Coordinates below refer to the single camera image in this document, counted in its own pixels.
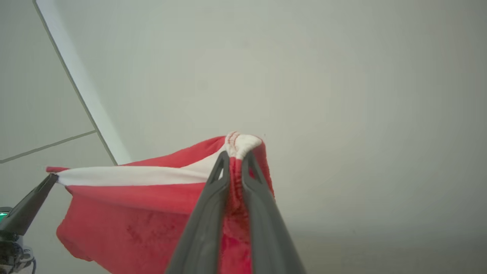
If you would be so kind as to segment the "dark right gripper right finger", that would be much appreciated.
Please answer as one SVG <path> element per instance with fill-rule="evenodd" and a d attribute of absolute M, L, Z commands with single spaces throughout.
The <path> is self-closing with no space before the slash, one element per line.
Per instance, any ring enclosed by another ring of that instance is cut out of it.
<path fill-rule="evenodd" d="M 254 153 L 242 160 L 242 195 L 248 209 L 254 274 L 305 274 L 285 222 Z"/>

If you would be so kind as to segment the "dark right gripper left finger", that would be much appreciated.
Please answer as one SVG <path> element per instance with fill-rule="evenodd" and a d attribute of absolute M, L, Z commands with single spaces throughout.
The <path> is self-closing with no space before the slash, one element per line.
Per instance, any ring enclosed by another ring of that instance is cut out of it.
<path fill-rule="evenodd" d="M 172 255 L 166 274 L 217 274 L 230 186 L 228 153 L 219 154 Z"/>

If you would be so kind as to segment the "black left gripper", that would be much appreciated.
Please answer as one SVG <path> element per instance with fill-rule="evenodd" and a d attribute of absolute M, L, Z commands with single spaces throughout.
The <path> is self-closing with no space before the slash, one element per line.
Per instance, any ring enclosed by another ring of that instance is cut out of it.
<path fill-rule="evenodd" d="M 23 245 L 23 236 L 58 179 L 58 175 L 51 173 L 14 208 L 1 207 L 0 272 L 2 274 L 36 273 L 37 261 L 33 250 Z"/>

